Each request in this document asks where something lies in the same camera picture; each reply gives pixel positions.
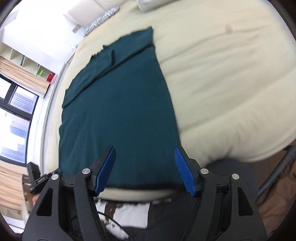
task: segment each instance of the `person's leg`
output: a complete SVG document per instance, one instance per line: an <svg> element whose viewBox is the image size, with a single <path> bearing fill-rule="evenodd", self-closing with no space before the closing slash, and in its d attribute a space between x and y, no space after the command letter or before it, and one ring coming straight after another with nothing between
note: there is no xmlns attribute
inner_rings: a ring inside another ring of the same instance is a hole
<svg viewBox="0 0 296 241"><path fill-rule="evenodd" d="M216 175L230 177L237 173L255 199L258 187L255 175L246 163L235 159L223 159L210 164L207 168ZM180 241L187 229L191 217L198 204L198 199L193 198L188 192L178 193L170 203L150 205L148 211L148 226L146 229L125 227L136 240L142 241Z"/></svg>
<svg viewBox="0 0 296 241"><path fill-rule="evenodd" d="M258 196L258 185L255 174L249 164L239 162L236 159L225 158L218 160L206 167L215 175L230 177L231 174L238 174L247 186L253 201Z"/></svg>

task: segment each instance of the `cable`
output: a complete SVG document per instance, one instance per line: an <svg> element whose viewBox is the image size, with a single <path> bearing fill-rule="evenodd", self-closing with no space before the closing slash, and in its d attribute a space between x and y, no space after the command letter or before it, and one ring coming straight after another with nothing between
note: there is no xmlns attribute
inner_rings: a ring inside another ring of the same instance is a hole
<svg viewBox="0 0 296 241"><path fill-rule="evenodd" d="M105 217L107 217L107 218L109 218L112 222L114 222L118 227L120 227L124 232L126 232L126 234L129 236L129 237L131 237L131 239L133 240L133 241L136 241L135 240L135 238L129 233L129 232L127 232L118 222L116 222L113 218L111 218L109 215L107 215L107 214L105 214L105 213L102 213L102 212L99 212L98 211L98 214L101 214L101 215L103 215L103 216L105 216ZM77 218L77 215L74 215L72 218L71 218L71 220L73 220L73 219L75 219L75 218Z"/></svg>

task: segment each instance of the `teal cloth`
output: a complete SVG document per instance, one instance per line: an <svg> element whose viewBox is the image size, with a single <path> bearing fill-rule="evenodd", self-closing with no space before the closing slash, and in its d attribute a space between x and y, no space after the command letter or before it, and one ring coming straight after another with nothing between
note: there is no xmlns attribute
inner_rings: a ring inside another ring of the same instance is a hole
<svg viewBox="0 0 296 241"><path fill-rule="evenodd" d="M121 37L91 57L66 90L59 168L74 175L107 146L116 162L107 187L158 189L183 185L174 162L180 145L153 29Z"/></svg>

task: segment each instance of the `bed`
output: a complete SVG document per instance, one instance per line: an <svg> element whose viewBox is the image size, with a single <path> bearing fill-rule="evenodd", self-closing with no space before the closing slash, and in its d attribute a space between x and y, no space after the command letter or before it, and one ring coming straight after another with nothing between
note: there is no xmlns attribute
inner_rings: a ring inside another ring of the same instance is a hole
<svg viewBox="0 0 296 241"><path fill-rule="evenodd" d="M103 45L149 26L181 144L200 166L224 157L259 161L296 138L296 43L269 2L180 0L143 13L128 1L77 48L50 121L49 172L59 165L62 103L73 78ZM108 188L100 196L140 201L172 192Z"/></svg>

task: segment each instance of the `window frame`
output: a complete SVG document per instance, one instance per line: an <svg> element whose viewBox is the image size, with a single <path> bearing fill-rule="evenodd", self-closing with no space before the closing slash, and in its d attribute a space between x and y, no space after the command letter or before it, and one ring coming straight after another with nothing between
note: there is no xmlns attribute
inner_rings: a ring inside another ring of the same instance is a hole
<svg viewBox="0 0 296 241"><path fill-rule="evenodd" d="M35 111L35 108L36 108L36 105L37 105L37 102L38 102L38 99L39 99L39 96L37 95L37 99L36 99L36 102L35 102L35 105L34 105L34 108L33 108L33 112L32 114L29 114L25 111L22 111L12 105L9 104L9 101L11 100L13 94L15 93L17 87L21 87L23 88L22 86L16 84L15 82L13 82L12 80L10 80L9 78L3 76L2 74L0 74L0 78L2 78L3 80L11 83L11 86L6 94L6 97L5 99L1 98L0 97L0 108L2 108L3 110L13 114L13 115L16 115L20 118L23 118L27 121L29 121L29 128L28 128L28 134L27 134L27 139L26 139L26 152L25 152L25 163L20 163L20 162L17 162L17 161L14 161L14 160L11 160L11 159L8 159L6 157L3 157L0 155L0 160L1 161L4 161L4 162L7 162L7 163L11 163L11 164L14 164L14 165L18 165L18 166L23 166L23 167L26 167L27 166L27 152L28 152L28 140L29 140L29 133L30 133L30 128L31 128L31 123L32 123L32 119L33 119L33 115L34 115L34 111Z"/></svg>

